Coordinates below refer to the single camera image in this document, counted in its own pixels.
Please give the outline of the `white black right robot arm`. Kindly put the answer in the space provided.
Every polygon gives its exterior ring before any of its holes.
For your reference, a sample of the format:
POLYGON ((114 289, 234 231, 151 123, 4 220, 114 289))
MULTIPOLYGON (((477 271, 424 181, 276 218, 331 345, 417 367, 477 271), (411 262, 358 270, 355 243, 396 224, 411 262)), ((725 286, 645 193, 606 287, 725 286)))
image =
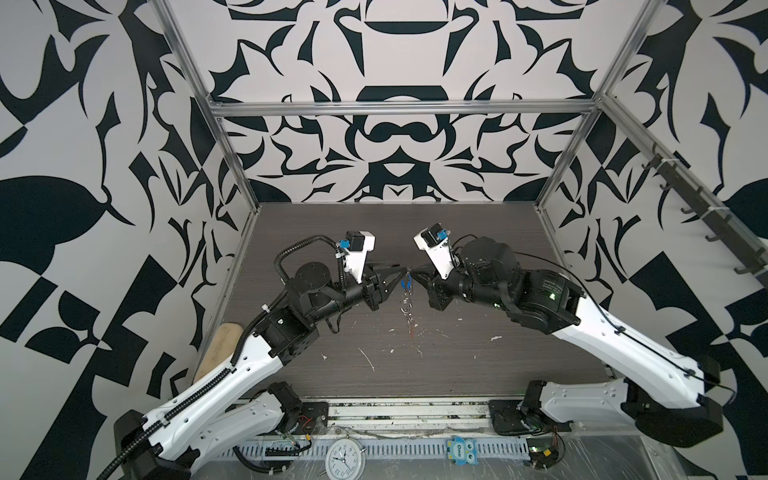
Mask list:
POLYGON ((455 248, 440 226, 414 242, 430 263, 411 276, 443 311, 454 300, 503 312, 512 322, 568 342, 620 373, 591 384, 529 383, 514 407, 491 405, 499 435, 555 429, 576 421, 622 423, 660 443, 690 448, 724 430, 722 406, 707 396, 720 366, 680 354, 603 309, 586 289, 559 272, 528 270, 515 253, 489 237, 455 248))

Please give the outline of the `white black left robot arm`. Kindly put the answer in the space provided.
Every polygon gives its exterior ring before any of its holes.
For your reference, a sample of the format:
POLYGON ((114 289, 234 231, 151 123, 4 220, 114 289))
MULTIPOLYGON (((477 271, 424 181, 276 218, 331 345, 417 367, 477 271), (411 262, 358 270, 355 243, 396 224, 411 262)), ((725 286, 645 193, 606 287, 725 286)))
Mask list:
POLYGON ((189 479, 253 436, 292 432, 303 402, 287 383, 275 382, 243 405, 237 400, 303 353, 318 338, 318 324, 361 303, 378 309, 408 271, 368 262, 348 269, 343 259, 337 268, 332 273, 309 262, 289 275, 277 264, 283 290, 246 327, 229 357, 165 404, 118 419, 117 455, 100 478, 122 471, 126 479, 189 479))

